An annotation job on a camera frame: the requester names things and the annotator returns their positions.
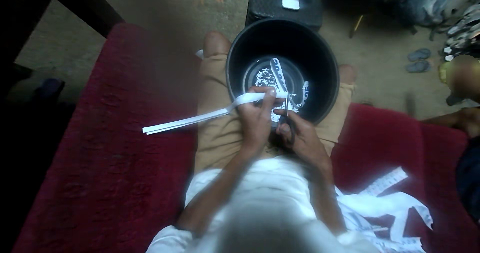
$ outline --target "hand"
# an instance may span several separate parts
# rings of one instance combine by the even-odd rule
[[[275,109],[273,111],[276,115],[286,115],[284,109]],[[303,161],[313,164],[316,167],[330,168],[328,166],[330,157],[328,156],[325,146],[320,142],[315,131],[315,126],[302,119],[294,111],[288,111],[288,117],[296,126],[295,142],[291,145],[292,132],[288,124],[282,124],[277,127],[276,133],[283,139],[283,143],[287,148],[291,148],[297,156]]]
[[[255,103],[238,106],[243,130],[242,148],[257,156],[267,144],[268,136],[272,131],[272,109],[276,104],[277,91],[272,87],[252,86],[248,92],[265,93],[261,107],[256,106]]]

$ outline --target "black bucket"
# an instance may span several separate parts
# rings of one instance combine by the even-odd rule
[[[269,69],[272,58],[278,58],[282,65],[289,93],[302,95],[303,82],[309,81],[309,96],[298,114],[314,124],[321,122],[339,93],[337,60],[318,33],[295,21],[267,18],[237,36],[226,60],[232,99],[255,85],[257,72]]]

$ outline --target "khaki shorts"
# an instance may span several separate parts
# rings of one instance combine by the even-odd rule
[[[200,67],[201,92],[198,114],[223,109],[232,102],[227,87],[225,65],[227,55],[214,55],[203,60]],[[336,102],[315,129],[328,155],[339,141],[345,117],[352,101],[354,85],[340,84]],[[215,118],[198,125],[198,150],[195,155],[195,172],[205,169],[222,169],[240,151],[242,146],[242,124],[237,110],[229,115]],[[267,145],[261,158],[274,158],[278,149]]]

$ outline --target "pile of shoes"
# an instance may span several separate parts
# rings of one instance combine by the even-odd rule
[[[470,6],[461,20],[447,31],[448,40],[443,49],[445,61],[459,55],[480,58],[480,1]]]
[[[478,0],[380,0],[378,8],[399,21],[402,26],[417,33],[415,25],[432,29],[430,40],[436,33],[445,33],[460,20]]]

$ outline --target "red couch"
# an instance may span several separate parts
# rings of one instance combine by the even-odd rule
[[[144,35],[130,24],[111,31],[13,252],[143,253],[175,222],[192,175],[195,127],[149,136],[141,128],[196,110],[153,99],[141,77]],[[479,231],[454,180],[466,144],[460,131],[352,104],[333,151],[335,181],[356,193],[403,166],[409,179],[390,191],[413,195],[434,219],[431,231],[411,209],[405,234],[422,237],[429,253],[477,253]]]

